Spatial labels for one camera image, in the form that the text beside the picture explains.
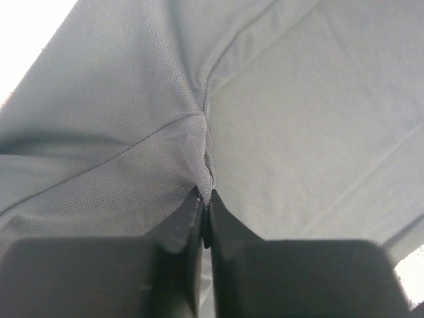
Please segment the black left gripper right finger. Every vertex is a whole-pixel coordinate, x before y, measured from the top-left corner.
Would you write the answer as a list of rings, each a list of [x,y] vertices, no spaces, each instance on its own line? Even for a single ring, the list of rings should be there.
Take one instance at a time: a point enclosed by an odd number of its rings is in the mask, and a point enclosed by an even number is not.
[[[264,240],[213,192],[205,214],[218,317],[409,317],[386,253],[365,240]]]

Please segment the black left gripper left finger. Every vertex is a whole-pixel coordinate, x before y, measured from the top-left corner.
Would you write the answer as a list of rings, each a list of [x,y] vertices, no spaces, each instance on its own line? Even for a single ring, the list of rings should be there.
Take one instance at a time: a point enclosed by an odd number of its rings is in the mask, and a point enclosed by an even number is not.
[[[203,200],[137,237],[24,238],[1,256],[2,317],[197,317]]]

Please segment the dark grey t shirt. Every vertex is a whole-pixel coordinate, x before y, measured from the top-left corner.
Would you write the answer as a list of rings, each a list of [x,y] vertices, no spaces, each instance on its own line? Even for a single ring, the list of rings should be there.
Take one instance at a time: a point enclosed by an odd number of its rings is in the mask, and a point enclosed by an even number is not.
[[[78,1],[1,108],[1,256],[197,188],[264,240],[423,243],[422,1]]]

